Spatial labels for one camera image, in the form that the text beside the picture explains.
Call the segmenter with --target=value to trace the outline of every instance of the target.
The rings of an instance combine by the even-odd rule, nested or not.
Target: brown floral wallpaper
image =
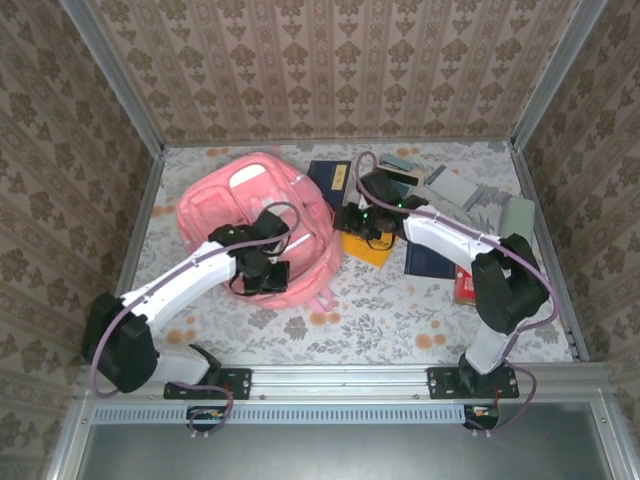
[[[640,2],[610,1],[525,148],[592,359],[638,440],[639,62]]]
[[[39,478],[149,154],[56,1],[0,2],[0,478]]]
[[[507,136],[577,0],[92,0],[166,142]]]

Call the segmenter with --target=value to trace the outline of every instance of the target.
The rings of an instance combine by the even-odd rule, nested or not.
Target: yellow book
[[[349,233],[342,233],[342,250],[378,268],[384,265],[391,254],[393,235],[383,233],[380,240],[366,240]]]

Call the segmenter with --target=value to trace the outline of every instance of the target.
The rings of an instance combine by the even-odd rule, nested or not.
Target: pink backpack
[[[277,158],[266,153],[247,155],[189,187],[176,208],[180,235],[193,253],[217,227],[251,224],[266,206],[278,201],[294,204],[301,215],[287,251],[279,257],[290,262],[287,291],[239,297],[262,308],[306,302],[313,311],[330,311],[333,299],[327,284],[342,263],[333,212],[309,177]],[[270,211],[293,225],[295,213],[290,208]]]

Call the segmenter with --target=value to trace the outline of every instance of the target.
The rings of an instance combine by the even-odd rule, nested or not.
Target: red book
[[[476,294],[473,291],[473,278],[469,272],[457,265],[453,302],[458,305],[475,306],[476,304]]]

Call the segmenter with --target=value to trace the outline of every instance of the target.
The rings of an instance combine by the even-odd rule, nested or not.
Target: blue book
[[[342,207],[350,170],[351,162],[313,160],[309,164],[307,175],[318,185],[322,196],[334,211]]]
[[[404,274],[453,280],[456,278],[456,264],[430,248],[407,243]]]

